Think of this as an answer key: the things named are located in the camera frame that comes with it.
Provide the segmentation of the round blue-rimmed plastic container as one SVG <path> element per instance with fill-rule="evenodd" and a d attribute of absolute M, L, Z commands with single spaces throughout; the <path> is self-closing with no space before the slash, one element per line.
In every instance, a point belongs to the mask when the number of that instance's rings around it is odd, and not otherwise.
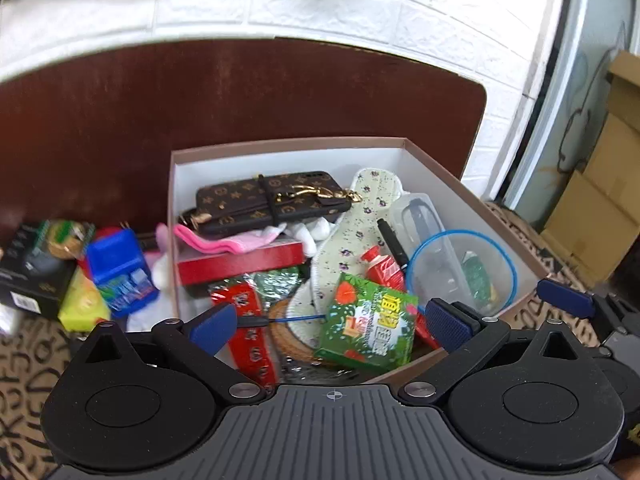
<path fill-rule="evenodd" d="M 494 316 L 514 303 L 518 271 L 493 238 L 472 230 L 446 230 L 416 248 L 407 266 L 406 285 L 422 307 L 439 298 Z"/>

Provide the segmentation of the green cracker snack packet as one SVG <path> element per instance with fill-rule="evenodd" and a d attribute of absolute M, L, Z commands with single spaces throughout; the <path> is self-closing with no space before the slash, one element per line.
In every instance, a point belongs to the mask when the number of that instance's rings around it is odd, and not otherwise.
<path fill-rule="evenodd" d="M 343 273 L 322 323 L 318 358 L 375 373 L 410 362 L 418 298 Z"/>

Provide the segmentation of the red snack packet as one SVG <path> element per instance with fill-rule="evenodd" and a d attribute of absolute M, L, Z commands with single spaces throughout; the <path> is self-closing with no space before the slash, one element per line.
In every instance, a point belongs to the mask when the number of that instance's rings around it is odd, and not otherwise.
<path fill-rule="evenodd" d="M 278 383 L 278 374 L 270 356 L 267 328 L 257 292 L 247 282 L 214 289 L 210 293 L 214 306 L 232 304 L 236 313 L 236 331 L 228 341 L 235 367 L 267 391 Z"/>

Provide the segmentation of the green small packet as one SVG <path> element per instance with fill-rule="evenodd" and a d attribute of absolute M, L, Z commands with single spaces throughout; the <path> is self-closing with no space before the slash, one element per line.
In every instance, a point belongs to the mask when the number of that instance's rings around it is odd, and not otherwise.
<path fill-rule="evenodd" d="M 466 252 L 461 266 L 476 310 L 482 315 L 493 315 L 497 311 L 498 292 L 484 263 L 475 252 Z"/>

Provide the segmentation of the red flat box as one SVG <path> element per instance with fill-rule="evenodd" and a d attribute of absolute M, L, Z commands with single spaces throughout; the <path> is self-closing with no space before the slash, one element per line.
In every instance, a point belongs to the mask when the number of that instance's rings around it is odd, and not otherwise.
<path fill-rule="evenodd" d="M 303 244 L 282 238 L 242 255 L 228 252 L 204 255 L 194 249 L 185 249 L 178 255 L 175 266 L 180 283 L 188 286 L 221 281 L 241 274 L 299 266 L 305 261 Z"/>

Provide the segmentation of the cardboard boxes stack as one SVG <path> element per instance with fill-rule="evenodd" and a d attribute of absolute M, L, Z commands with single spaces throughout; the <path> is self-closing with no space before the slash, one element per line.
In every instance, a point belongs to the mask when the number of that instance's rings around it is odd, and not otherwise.
<path fill-rule="evenodd" d="M 608 69 L 608 117 L 584 171 L 576 171 L 541 236 L 592 286 L 607 280 L 639 239 L 639 58 Z"/>

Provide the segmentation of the black marker pen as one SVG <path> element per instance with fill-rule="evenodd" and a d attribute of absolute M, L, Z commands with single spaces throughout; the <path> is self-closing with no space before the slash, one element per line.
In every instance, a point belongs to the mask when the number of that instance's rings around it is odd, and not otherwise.
<path fill-rule="evenodd" d="M 388 251 L 395 259 L 399 269 L 402 273 L 406 273 L 409 265 L 409 257 L 404 251 L 404 248 L 402 248 L 394 230 L 384 219 L 378 219 L 376 224 L 378 225 L 378 230 L 383 237 Z"/>

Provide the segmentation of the blue gum box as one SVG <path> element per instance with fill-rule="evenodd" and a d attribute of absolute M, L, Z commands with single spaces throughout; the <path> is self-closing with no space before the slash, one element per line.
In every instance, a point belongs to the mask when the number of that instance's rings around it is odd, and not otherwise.
<path fill-rule="evenodd" d="M 157 300 L 160 291 L 152 282 L 149 265 L 130 229 L 91 242 L 86 260 L 93 284 L 112 318 L 124 318 Z"/>

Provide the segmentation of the brown cardboard storage box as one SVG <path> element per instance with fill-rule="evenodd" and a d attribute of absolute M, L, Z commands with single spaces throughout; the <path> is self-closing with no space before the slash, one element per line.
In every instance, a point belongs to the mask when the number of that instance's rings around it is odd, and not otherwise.
<path fill-rule="evenodd" d="M 499 316 L 510 321 L 526 307 L 538 281 L 548 276 L 548 271 L 479 198 L 407 139 L 269 140 L 176 151 L 171 155 L 168 207 L 173 214 L 180 214 L 194 206 L 199 188 L 245 180 L 258 174 L 270 177 L 320 170 L 328 172 L 343 188 L 350 188 L 357 172 L 364 168 L 396 174 L 404 190 L 402 195 L 425 193 L 430 196 L 446 229 L 480 232 L 499 243 L 518 271 L 514 303 Z M 388 209 L 383 219 L 387 219 Z M 317 243 L 317 252 L 322 242 Z"/>

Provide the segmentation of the brown monogram phone case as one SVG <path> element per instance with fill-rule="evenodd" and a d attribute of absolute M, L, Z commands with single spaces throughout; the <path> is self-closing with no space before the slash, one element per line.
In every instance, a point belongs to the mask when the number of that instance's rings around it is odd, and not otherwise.
<path fill-rule="evenodd" d="M 319 217 L 337 218 L 361 195 L 325 171 L 258 176 L 199 188 L 180 226 L 211 240 Z"/>

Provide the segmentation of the red tape roll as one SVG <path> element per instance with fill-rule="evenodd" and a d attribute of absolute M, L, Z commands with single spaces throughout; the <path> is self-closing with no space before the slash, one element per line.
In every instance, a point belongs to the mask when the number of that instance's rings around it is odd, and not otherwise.
<path fill-rule="evenodd" d="M 88 249 L 92 252 L 110 252 L 118 243 L 119 234 L 123 230 L 120 226 L 109 226 L 96 230 Z"/>

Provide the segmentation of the floral white insole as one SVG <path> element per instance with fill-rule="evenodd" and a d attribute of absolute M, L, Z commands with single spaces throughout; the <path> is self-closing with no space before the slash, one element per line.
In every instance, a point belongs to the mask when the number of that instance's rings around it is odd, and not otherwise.
<path fill-rule="evenodd" d="M 396 174 L 378 168 L 359 170 L 350 189 L 358 192 L 362 201 L 342 214 L 329 238 L 320 244 L 311 259 L 309 280 L 296 290 L 286 309 L 289 318 L 300 316 L 302 320 L 280 326 L 284 336 L 279 347 L 299 361 L 312 360 L 318 347 L 322 322 L 313 316 L 328 312 L 342 273 L 366 274 L 361 255 L 372 246 L 384 246 L 376 222 L 404 192 Z"/>

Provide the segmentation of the packaged cookies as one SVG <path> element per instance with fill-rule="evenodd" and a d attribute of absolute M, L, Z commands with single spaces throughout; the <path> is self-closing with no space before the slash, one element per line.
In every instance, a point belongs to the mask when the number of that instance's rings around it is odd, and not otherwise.
<path fill-rule="evenodd" d="M 35 250 L 62 260 L 81 260 L 96 227 L 89 222 L 53 219 L 40 224 Z"/>

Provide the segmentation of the patterned letter table cloth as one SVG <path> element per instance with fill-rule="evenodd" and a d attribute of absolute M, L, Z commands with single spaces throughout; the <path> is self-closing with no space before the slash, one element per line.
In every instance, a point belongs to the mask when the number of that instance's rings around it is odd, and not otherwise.
<path fill-rule="evenodd" d="M 593 284 L 576 273 L 514 211 L 487 207 L 523 243 L 552 278 L 582 292 Z M 53 469 L 39 417 L 43 402 L 70 360 L 70 337 L 58 322 L 26 318 L 15 336 L 1 338 L 1 477 L 42 479 Z"/>

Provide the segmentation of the dark brown wooden board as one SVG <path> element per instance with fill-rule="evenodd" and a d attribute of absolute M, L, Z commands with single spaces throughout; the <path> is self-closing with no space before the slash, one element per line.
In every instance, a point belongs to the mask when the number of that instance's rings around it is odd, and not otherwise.
<path fill-rule="evenodd" d="M 175 150 L 401 136 L 452 174 L 484 87 L 399 56 L 303 40 L 201 40 L 54 63 L 1 86 L 1 235 L 49 218 L 152 230 Z"/>

